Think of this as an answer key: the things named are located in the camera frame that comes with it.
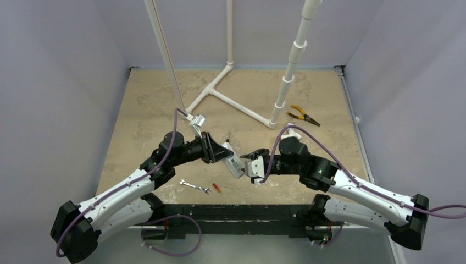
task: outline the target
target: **small wrench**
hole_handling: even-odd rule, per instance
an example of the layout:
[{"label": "small wrench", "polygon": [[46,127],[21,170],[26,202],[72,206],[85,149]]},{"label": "small wrench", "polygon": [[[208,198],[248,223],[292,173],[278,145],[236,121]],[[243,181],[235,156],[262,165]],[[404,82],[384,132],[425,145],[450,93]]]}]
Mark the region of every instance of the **small wrench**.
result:
[{"label": "small wrench", "polygon": [[200,187],[200,186],[187,183],[187,182],[185,182],[185,180],[183,180],[183,179],[180,181],[180,184],[182,184],[182,185],[187,185],[187,186],[189,186],[189,187],[193,187],[193,188],[196,188],[196,189],[198,189],[198,190],[201,190],[201,191],[203,191],[203,192],[206,193],[206,194],[210,194],[210,193],[209,193],[209,192],[210,192],[210,188],[202,188],[202,187]]}]

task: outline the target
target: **tan floor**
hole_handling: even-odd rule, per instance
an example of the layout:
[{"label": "tan floor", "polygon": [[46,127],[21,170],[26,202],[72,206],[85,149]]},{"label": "tan floor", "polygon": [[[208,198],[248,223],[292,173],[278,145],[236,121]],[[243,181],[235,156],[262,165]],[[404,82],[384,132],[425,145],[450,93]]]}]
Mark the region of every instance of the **tan floor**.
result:
[{"label": "tan floor", "polygon": [[[185,106],[219,71],[179,71],[179,80]],[[283,71],[230,72],[216,89],[267,118],[271,115]],[[194,114],[207,117],[203,131],[209,131],[219,143],[230,138],[230,144],[239,154],[250,153],[261,147],[271,149],[280,128],[295,121],[327,146],[347,166],[366,179],[357,140],[354,134],[340,81],[334,71],[298,71],[296,80],[287,95],[290,104],[301,106],[321,123],[321,127],[292,119],[282,113],[275,130],[266,128],[219,99],[208,96],[195,109]],[[173,110],[176,106],[171,85],[165,71],[132,71],[115,130],[107,153],[97,193],[120,182],[131,174],[173,127]],[[178,131],[185,141],[193,139],[188,122],[180,120]],[[311,153],[328,156],[310,139],[301,140]],[[206,195],[199,190],[182,186],[187,182],[212,188],[217,183],[221,193]],[[155,191],[167,204],[306,204],[317,193],[307,189],[296,175],[271,176],[265,185],[252,185],[249,178],[236,180],[223,165],[195,161],[176,167],[176,176]]]}]

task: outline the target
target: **yellow-handled pliers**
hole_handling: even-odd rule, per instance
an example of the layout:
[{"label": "yellow-handled pliers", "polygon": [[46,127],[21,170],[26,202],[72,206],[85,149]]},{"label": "yellow-handled pliers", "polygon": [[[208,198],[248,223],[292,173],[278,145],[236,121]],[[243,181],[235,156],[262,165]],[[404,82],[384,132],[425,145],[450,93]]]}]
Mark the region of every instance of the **yellow-handled pliers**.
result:
[{"label": "yellow-handled pliers", "polygon": [[299,107],[299,106],[297,106],[295,104],[292,104],[291,108],[294,108],[294,109],[298,110],[302,114],[302,116],[295,115],[295,114],[291,113],[290,111],[286,112],[288,114],[288,116],[290,116],[292,118],[300,119],[300,120],[305,120],[305,121],[307,121],[307,122],[309,122],[311,124],[314,124],[314,125],[320,127],[320,124],[316,120],[314,120],[314,118],[312,118],[308,114],[306,114],[306,112],[303,110],[303,108],[301,108],[301,107]]}]

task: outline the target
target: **white pvc pipe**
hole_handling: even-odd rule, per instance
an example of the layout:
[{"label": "white pvc pipe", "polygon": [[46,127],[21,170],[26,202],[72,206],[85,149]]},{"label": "white pvc pipe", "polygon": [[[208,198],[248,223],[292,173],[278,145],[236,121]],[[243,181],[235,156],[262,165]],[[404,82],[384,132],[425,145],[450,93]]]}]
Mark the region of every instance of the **white pvc pipe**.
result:
[{"label": "white pvc pipe", "polygon": [[206,97],[210,95],[212,91],[214,91],[215,86],[219,83],[219,81],[229,72],[231,71],[232,67],[227,65],[225,68],[215,77],[213,81],[211,81],[201,92],[200,95],[194,99],[194,101],[186,108],[186,113],[190,114],[196,108],[196,106]]},{"label": "white pvc pipe", "polygon": [[196,108],[196,106],[202,101],[202,99],[204,99],[204,97],[207,96],[207,93],[205,93],[204,91],[201,92],[200,95],[198,95],[196,97],[196,99],[194,99],[194,101],[192,101],[192,103],[190,104],[190,106],[188,106],[186,108],[186,113],[188,114],[191,114],[192,111],[194,110],[194,108]]},{"label": "white pvc pipe", "polygon": [[173,68],[173,63],[171,62],[170,52],[168,51],[167,43],[163,34],[162,25],[160,24],[160,17],[157,12],[157,6],[154,0],[144,0],[146,4],[147,13],[151,19],[152,29],[156,35],[157,43],[162,54],[162,59],[167,69],[168,77],[170,78],[171,85],[173,87],[173,93],[178,104],[178,107],[185,111],[185,106],[183,100],[181,99],[180,88],[178,87],[178,81],[176,80],[175,69]]},{"label": "white pvc pipe", "polygon": [[226,0],[226,43],[227,64],[233,64],[233,0]]},{"label": "white pvc pipe", "polygon": [[272,117],[269,120],[269,124],[267,125],[270,128],[276,127],[278,116],[285,106],[286,94],[288,93],[288,90],[290,89],[290,86],[294,80],[293,73],[296,69],[296,65],[298,64],[299,59],[301,58],[301,54],[307,46],[306,36],[307,32],[309,31],[310,22],[314,18],[315,12],[317,11],[317,8],[320,4],[322,4],[322,0],[306,0],[304,3],[303,11],[301,13],[302,19],[299,25],[296,41],[294,41],[291,48],[288,67],[286,68],[285,76],[283,77],[280,85],[280,92],[272,110]]},{"label": "white pvc pipe", "polygon": [[250,110],[249,108],[237,103],[236,101],[224,96],[223,94],[221,94],[221,93],[219,93],[219,92],[217,92],[215,90],[212,91],[212,95],[217,97],[218,99],[224,101],[225,103],[235,107],[236,109],[238,109],[239,111],[247,114],[248,116],[254,118],[255,120],[263,123],[264,125],[268,124],[268,122],[269,122],[268,119],[262,117],[260,114]]}]

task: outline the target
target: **pvc pipe elbow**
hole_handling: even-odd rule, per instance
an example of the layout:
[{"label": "pvc pipe elbow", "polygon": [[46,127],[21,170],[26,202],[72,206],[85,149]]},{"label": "pvc pipe elbow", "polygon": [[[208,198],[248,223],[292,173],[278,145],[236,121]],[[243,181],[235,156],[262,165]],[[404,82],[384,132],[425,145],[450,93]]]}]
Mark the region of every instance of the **pvc pipe elbow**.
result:
[{"label": "pvc pipe elbow", "polygon": [[226,62],[225,69],[229,71],[233,70],[233,62]]},{"label": "pvc pipe elbow", "polygon": [[275,129],[276,128],[276,125],[277,125],[277,122],[275,123],[272,123],[270,121],[270,119],[267,119],[267,122],[264,124],[266,127],[270,128],[270,129]]}]

